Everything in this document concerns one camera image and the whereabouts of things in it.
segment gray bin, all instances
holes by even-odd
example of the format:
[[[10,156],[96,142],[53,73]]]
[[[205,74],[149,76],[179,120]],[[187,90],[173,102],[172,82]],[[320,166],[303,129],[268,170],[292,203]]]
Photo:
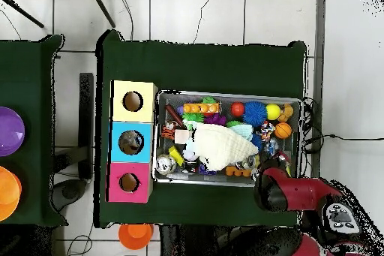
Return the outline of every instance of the gray bin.
[[[186,174],[182,173],[179,166],[172,174],[163,176],[155,169],[156,157],[161,154],[168,154],[168,149],[171,146],[176,146],[178,151],[182,153],[183,145],[174,144],[171,139],[160,137],[161,126],[166,120],[173,120],[173,117],[165,110],[165,106],[170,104],[175,110],[177,107],[186,103],[199,103],[205,96],[211,96],[221,105],[221,114],[227,117],[227,121],[239,120],[231,114],[231,104],[235,101],[247,103],[249,101],[259,101],[264,104],[290,104],[293,107],[293,115],[289,118],[288,124],[292,128],[292,134],[287,139],[278,139],[279,149],[291,159],[291,175],[296,176],[297,170],[301,165],[301,147],[298,146],[302,139],[302,117],[303,103],[300,99],[295,98],[273,98],[263,96],[248,96],[248,95],[232,95],[232,94],[215,94],[203,92],[174,92],[174,91],[159,91],[156,95],[158,104],[157,113],[155,113],[155,132],[154,132],[154,148],[153,148],[153,163],[152,177],[158,182],[184,183],[195,185],[225,185],[225,186],[254,186],[251,177],[244,176],[227,176],[225,169],[218,171],[216,175],[206,176],[199,173]]]

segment purple bowl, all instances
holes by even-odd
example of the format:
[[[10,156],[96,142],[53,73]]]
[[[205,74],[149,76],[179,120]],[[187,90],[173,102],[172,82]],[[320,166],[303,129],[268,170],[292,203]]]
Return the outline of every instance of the purple bowl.
[[[12,109],[0,107],[0,157],[11,155],[20,148],[26,129],[21,117]]]

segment blue spiky ball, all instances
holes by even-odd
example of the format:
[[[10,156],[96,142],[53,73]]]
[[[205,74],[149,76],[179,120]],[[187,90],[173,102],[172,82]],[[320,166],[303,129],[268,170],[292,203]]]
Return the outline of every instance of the blue spiky ball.
[[[266,106],[258,101],[251,101],[244,104],[245,112],[243,120],[245,123],[254,127],[261,126],[267,119]]]

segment orange bowl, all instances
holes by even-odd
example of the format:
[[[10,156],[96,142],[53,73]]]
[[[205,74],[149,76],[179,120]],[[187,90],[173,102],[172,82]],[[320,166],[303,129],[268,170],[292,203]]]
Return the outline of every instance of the orange bowl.
[[[14,213],[19,204],[21,189],[19,178],[4,167],[0,167],[0,221],[4,221]]]

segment orange toy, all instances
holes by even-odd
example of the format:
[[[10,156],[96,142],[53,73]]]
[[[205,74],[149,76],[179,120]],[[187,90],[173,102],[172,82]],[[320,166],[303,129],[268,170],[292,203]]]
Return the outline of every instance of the orange toy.
[[[9,218],[19,204],[21,183],[19,178],[0,167],[0,221]]]
[[[225,168],[225,173],[227,176],[251,176],[251,169],[240,170],[235,166],[228,166]]]
[[[276,125],[276,129],[274,130],[274,135],[280,139],[288,138],[292,133],[291,126],[286,122],[280,122]]]
[[[219,104],[184,104],[185,113],[218,113]]]
[[[118,239],[129,249],[146,247],[153,235],[153,224],[122,224],[118,229]]]

